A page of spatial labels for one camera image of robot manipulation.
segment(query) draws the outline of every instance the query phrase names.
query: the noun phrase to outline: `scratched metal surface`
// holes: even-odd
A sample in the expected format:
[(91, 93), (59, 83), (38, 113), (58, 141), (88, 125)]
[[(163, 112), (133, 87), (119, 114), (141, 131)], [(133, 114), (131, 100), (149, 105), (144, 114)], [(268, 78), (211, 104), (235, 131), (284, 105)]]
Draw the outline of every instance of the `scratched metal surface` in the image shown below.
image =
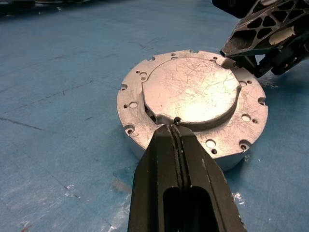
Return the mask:
[[(134, 169), (117, 117), (153, 54), (219, 51), (237, 19), (208, 1), (100, 1), (1, 18), (0, 231), (126, 231)], [(308, 62), (261, 82), (269, 118), (226, 173), (250, 232), (309, 225)]]

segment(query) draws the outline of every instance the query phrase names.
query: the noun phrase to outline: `metal flange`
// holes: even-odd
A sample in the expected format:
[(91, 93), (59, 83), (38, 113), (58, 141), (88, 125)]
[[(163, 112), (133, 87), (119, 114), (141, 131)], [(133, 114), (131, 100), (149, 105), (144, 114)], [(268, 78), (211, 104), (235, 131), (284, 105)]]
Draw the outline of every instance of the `metal flange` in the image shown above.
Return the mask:
[(268, 114), (265, 99), (254, 76), (234, 61), (185, 50), (134, 67), (118, 92), (117, 110), (139, 158), (154, 131), (179, 118), (225, 171), (261, 135)]

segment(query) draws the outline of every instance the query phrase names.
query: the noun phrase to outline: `small black object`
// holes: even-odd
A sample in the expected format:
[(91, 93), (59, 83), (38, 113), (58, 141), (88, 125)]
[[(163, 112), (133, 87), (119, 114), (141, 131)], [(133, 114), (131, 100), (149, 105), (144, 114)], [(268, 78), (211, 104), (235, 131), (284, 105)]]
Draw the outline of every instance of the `small black object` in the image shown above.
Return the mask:
[(245, 232), (225, 177), (188, 128), (157, 129), (134, 175), (128, 232)]
[(181, 121), (180, 117), (175, 117), (175, 118), (174, 118), (174, 123), (175, 123), (176, 125), (178, 125), (178, 124), (180, 123), (180, 121)]

